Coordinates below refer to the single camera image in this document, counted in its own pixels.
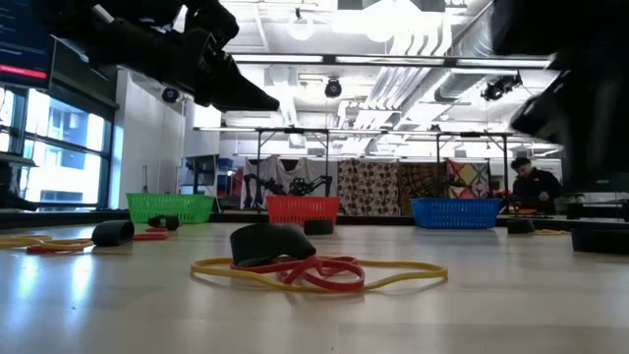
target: plastic basket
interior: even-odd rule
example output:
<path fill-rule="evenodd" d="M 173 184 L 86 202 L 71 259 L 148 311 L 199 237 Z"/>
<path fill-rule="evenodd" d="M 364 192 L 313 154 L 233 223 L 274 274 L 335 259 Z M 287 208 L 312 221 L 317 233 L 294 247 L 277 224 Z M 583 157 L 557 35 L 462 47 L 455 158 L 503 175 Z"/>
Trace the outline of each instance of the plastic basket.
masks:
<path fill-rule="evenodd" d="M 418 226 L 439 229 L 489 229 L 498 216 L 498 199 L 413 199 Z"/>
<path fill-rule="evenodd" d="M 336 224 L 341 199 L 271 196 L 266 198 L 266 204 L 269 222 L 298 223 L 304 226 L 306 220 L 332 220 Z"/>
<path fill-rule="evenodd" d="M 133 222 L 146 223 L 150 217 L 177 214 L 181 223 L 209 221 L 214 197 L 203 195 L 127 194 Z"/>

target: green basket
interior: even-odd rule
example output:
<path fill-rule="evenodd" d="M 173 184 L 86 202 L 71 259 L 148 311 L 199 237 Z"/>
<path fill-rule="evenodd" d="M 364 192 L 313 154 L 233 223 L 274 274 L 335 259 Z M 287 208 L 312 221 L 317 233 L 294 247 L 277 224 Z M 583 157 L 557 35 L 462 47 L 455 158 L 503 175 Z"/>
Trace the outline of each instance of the green basket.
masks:
<path fill-rule="evenodd" d="M 147 223 L 150 217 L 177 214 L 181 223 L 190 224 L 209 221 L 214 197 L 128 193 L 127 202 L 133 222 Z"/>

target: person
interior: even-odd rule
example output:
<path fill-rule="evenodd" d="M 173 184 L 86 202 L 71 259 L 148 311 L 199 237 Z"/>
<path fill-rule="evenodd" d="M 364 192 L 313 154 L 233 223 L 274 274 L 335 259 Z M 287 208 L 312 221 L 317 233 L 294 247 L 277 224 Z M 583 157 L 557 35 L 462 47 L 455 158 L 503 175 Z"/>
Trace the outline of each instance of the person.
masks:
<path fill-rule="evenodd" d="M 554 200 L 561 194 L 561 184 L 554 175 L 535 168 L 526 157 L 513 160 L 511 168 L 518 173 L 513 182 L 513 196 L 520 207 L 555 214 Z"/>

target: colorful fabric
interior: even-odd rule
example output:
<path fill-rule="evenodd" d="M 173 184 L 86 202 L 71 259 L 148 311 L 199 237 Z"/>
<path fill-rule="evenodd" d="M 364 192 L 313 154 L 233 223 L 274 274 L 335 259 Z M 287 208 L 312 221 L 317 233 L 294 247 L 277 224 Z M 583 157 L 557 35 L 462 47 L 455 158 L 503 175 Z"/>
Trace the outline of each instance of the colorful fabric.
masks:
<path fill-rule="evenodd" d="M 399 163 L 362 162 L 338 164 L 338 196 L 346 215 L 397 216 Z"/>
<path fill-rule="evenodd" d="M 436 163 L 400 163 L 398 190 L 402 215 L 413 215 L 411 199 L 421 197 L 426 187 L 436 181 L 437 168 Z"/>
<path fill-rule="evenodd" d="M 489 193 L 489 164 L 466 163 L 446 160 L 450 181 L 465 187 L 448 188 L 449 198 L 482 199 Z"/>

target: black shirt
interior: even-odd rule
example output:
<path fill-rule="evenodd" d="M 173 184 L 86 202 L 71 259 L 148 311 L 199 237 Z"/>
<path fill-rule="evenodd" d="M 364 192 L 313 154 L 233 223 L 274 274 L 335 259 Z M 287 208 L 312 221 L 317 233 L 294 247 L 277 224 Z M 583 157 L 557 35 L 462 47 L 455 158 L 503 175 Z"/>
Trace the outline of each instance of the black shirt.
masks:
<path fill-rule="evenodd" d="M 540 202 L 540 194 L 548 193 L 547 202 Z M 522 202 L 522 207 L 532 207 L 548 214 L 554 213 L 554 200 L 561 194 L 561 184 L 554 175 L 547 171 L 533 168 L 531 174 L 519 177 L 513 182 L 513 194 Z"/>

